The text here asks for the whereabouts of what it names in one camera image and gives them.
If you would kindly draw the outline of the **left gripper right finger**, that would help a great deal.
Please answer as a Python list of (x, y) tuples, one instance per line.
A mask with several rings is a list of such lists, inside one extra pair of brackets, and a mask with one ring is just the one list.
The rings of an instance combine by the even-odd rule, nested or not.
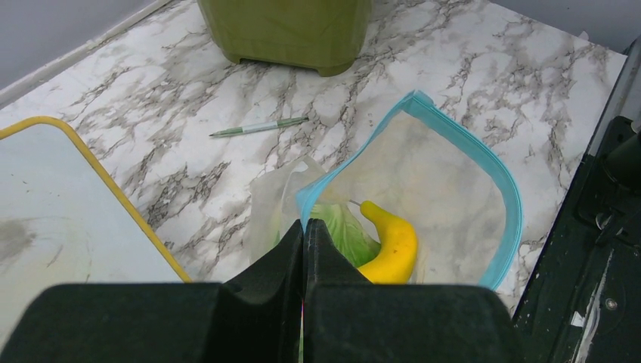
[(305, 229), (306, 362), (522, 362), (522, 340), (491, 290), (461, 284), (372, 284), (334, 247), (327, 226)]

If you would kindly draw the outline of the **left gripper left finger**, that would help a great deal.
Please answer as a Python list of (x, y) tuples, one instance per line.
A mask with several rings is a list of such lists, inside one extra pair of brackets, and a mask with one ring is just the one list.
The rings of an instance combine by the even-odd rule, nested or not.
[(60, 284), (40, 293), (3, 362), (295, 362), (303, 228), (225, 283)]

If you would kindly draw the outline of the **yellow banana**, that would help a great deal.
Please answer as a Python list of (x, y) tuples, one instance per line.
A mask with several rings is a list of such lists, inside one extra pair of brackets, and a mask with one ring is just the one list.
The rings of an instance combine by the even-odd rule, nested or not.
[(358, 271), (374, 284), (406, 284), (413, 274), (419, 245), (412, 224), (369, 200), (359, 209), (374, 225), (381, 247), (377, 256)]

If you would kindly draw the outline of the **green lettuce leaf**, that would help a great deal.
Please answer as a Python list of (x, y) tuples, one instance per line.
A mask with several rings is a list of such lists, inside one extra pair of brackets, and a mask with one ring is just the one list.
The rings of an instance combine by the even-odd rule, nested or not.
[[(280, 241), (280, 235), (299, 218), (299, 209), (294, 202), (284, 204), (276, 229), (264, 247), (269, 250)], [(380, 243), (373, 239), (345, 203), (317, 203), (310, 212), (311, 219), (324, 221), (334, 247), (354, 266), (360, 267), (374, 259), (380, 251)]]

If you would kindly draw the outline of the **clear zip top bag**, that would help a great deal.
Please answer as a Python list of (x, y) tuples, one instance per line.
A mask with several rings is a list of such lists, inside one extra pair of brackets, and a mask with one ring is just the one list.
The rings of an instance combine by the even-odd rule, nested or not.
[(257, 178), (250, 193), (244, 240), (251, 262), (273, 248), (264, 245), (283, 205), (291, 202), (301, 222), (317, 203), (345, 203), (379, 242), (374, 225), (359, 212), (369, 200), (412, 224), (417, 234), (409, 282), (496, 289), (523, 230), (522, 199), (507, 167), (419, 91), (399, 101), (335, 169), (303, 156)]

